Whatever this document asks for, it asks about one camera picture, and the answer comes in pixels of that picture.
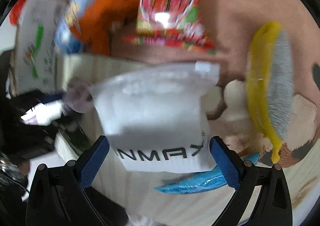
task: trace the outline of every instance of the cable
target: cable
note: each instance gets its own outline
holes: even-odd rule
[[[30,194],[29,190],[27,188],[25,188],[22,184],[20,184],[19,182],[15,181],[14,179],[12,179],[10,176],[8,176],[6,173],[3,173],[4,176],[11,182],[17,184],[18,186],[20,186],[26,193]]]

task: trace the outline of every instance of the blue gripper pad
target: blue gripper pad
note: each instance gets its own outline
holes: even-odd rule
[[[81,180],[79,185],[82,190],[91,186],[109,149],[110,145],[107,137],[100,136],[94,145],[82,154],[84,156],[81,155],[79,158],[80,161],[76,166],[76,170]]]
[[[240,187],[240,174],[214,137],[210,140],[210,153],[220,168],[228,186],[238,190]]]

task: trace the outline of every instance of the orange object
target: orange object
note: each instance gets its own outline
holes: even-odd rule
[[[21,11],[26,1],[27,0],[18,0],[17,3],[11,9],[9,14],[9,21],[12,26],[16,26],[18,24]]]
[[[84,44],[90,44],[92,51],[109,55],[109,34],[114,25],[124,25],[135,19],[140,0],[95,0],[88,7],[78,23],[70,27],[73,35]]]

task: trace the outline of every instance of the grey bristles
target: grey bristles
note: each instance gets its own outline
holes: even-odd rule
[[[291,119],[293,95],[291,47],[286,32],[282,31],[276,40],[270,75],[268,114],[273,128],[283,141]]]

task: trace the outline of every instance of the red snack bag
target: red snack bag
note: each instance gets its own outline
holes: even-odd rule
[[[9,13],[9,21],[12,26],[16,26],[19,22],[19,17],[27,0],[18,0]]]
[[[214,54],[215,46],[200,22],[199,1],[140,0],[136,28],[139,36],[125,40],[135,44],[163,44]]]

